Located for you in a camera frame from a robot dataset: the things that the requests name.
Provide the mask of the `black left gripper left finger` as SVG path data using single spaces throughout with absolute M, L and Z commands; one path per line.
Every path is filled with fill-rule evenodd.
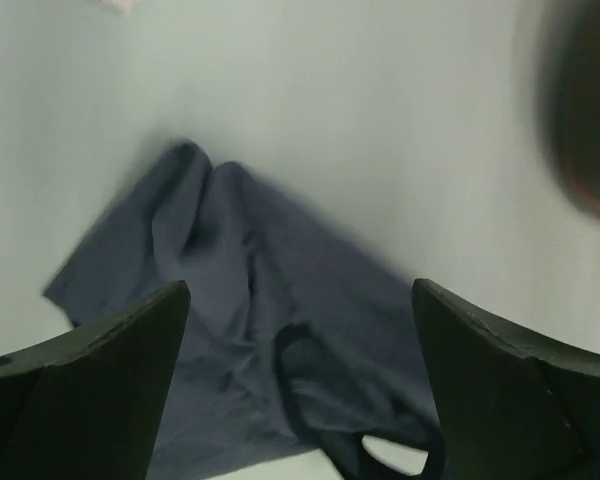
M 0 356 L 0 480 L 145 478 L 189 302 L 174 282 Z

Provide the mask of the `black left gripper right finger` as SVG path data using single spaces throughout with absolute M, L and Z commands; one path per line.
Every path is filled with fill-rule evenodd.
M 456 479 L 600 479 L 600 354 L 413 284 L 418 336 Z

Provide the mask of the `white graphic tank top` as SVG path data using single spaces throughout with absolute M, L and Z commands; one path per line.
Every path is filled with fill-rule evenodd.
M 124 15 L 129 15 L 141 3 L 141 0 L 99 0 L 98 3 Z

